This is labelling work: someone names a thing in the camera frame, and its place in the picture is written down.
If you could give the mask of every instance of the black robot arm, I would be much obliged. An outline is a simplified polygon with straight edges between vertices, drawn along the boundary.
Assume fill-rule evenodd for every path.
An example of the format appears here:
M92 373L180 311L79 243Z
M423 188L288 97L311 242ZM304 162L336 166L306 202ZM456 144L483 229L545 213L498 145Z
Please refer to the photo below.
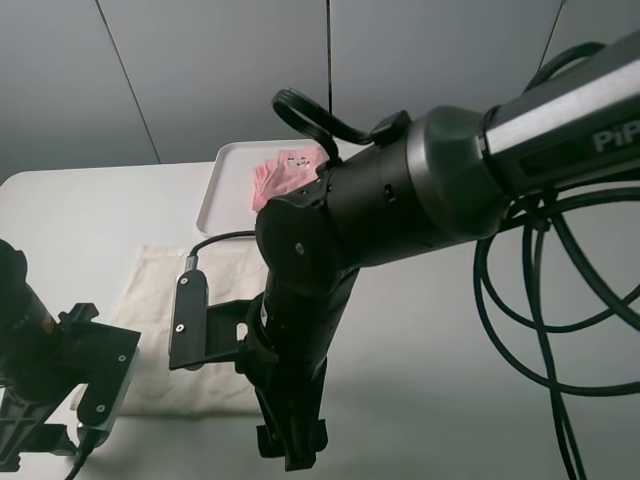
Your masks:
M370 135L280 92L276 112L330 160L317 181L258 215L264 294L207 307L206 280L190 259L177 287L171 368L234 361L265 417L262 456L284 456L287 470L311 467L327 443L318 419L327 351L359 269L491 237L567 186L638 178L639 55L640 32L485 114L439 107L411 122L400 112ZM371 146L343 162L329 133ZM249 333L238 342L240 322Z

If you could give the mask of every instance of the pink towel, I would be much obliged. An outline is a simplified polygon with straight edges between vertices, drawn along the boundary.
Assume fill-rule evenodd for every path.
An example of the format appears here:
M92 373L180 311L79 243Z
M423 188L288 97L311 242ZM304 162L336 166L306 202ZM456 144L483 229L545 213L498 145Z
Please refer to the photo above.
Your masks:
M270 198L314 181L316 168L328 159L322 147L280 150L276 160L253 169L253 210L259 212Z

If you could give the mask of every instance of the cable connector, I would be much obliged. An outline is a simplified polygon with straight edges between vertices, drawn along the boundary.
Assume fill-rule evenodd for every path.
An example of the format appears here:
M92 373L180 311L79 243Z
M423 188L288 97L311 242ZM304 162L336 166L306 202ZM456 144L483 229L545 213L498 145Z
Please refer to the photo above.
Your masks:
M184 267L184 271L195 270L198 268L198 255L189 255L187 257L187 264Z
M102 432L99 430L87 430L85 436L80 440L80 446L78 447L78 453L76 454L76 458L73 462L73 468L65 480L73 480L78 475L78 472L80 472L80 469L87 461L87 458L89 458L89 455L91 455L100 441L101 434Z

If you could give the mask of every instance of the white tray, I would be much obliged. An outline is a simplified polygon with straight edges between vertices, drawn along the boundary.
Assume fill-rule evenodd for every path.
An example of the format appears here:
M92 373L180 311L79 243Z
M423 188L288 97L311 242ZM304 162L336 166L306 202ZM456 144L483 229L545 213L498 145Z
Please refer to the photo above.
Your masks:
M347 159L365 147L336 141L340 156ZM209 186L204 194L196 227L205 237L236 230L253 230L256 213L251 210L253 169L278 156L278 150L317 145L313 140L239 142L218 151Z

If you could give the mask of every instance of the white table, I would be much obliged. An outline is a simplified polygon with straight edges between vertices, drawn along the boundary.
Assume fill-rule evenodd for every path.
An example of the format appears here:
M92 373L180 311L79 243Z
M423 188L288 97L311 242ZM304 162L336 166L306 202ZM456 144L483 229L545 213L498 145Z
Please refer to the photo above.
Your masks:
M109 322L141 245L190 246L201 239L195 219L211 169L23 173L0 188L0 238L25 251L28 281L52 312L94 302L100 321ZM571 217L586 251L597 254L595 265L620 292L640 272L637 210L617 205ZM496 284L524 311L518 238L509 235L496 247ZM545 311L561 323L599 308L557 241L548 250ZM291 478L566 478L547 392L514 372L482 330L471 291L472 253L467 245L362 272L330 351L323 401L329 446L313 470ZM541 370L535 334L502 318L496 325L514 353ZM617 320L554 338L561 380L637 380L639 340ZM569 397L567 404L589 478L638 478L640 398ZM52 420L71 422L67 407ZM80 478L284 478L281 460L258 455L257 423L121 418ZM69 469L66 459L24 454L21 471L7 478L58 480Z

